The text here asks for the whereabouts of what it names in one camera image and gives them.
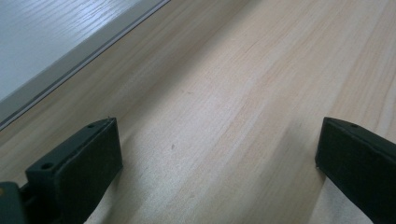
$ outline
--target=black object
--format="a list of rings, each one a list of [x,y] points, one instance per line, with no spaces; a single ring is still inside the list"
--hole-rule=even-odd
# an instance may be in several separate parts
[[[396,223],[396,145],[340,119],[325,118],[318,168],[374,223]]]
[[[81,129],[26,170],[28,183],[0,183],[0,223],[83,223],[122,168],[116,119]]]

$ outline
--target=desk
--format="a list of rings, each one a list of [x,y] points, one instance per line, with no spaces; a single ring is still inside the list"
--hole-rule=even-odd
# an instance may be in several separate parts
[[[173,0],[0,132],[1,180],[110,116],[124,168],[88,223],[340,223],[321,122],[396,142],[395,21],[386,0]]]

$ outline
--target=table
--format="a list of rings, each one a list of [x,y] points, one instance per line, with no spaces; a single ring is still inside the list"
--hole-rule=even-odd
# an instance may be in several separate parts
[[[124,168],[87,223],[370,223],[314,157],[325,116],[396,142],[395,21],[386,0],[173,0],[0,132],[1,180],[110,116]]]

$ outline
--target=wooden table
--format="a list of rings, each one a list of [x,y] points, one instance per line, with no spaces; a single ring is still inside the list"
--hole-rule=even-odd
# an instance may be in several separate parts
[[[173,0],[0,132],[0,180],[110,116],[124,168],[89,223],[341,223],[322,119],[396,142],[395,77],[395,1]]]

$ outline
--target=screw hole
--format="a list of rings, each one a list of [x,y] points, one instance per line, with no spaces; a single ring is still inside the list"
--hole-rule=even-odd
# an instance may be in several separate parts
[[[41,166],[41,169],[42,169],[42,170],[48,170],[48,169],[51,168],[52,166],[53,166],[53,164],[50,163],[50,162],[48,162],[48,163],[45,163],[44,165],[42,165],[42,166]]]

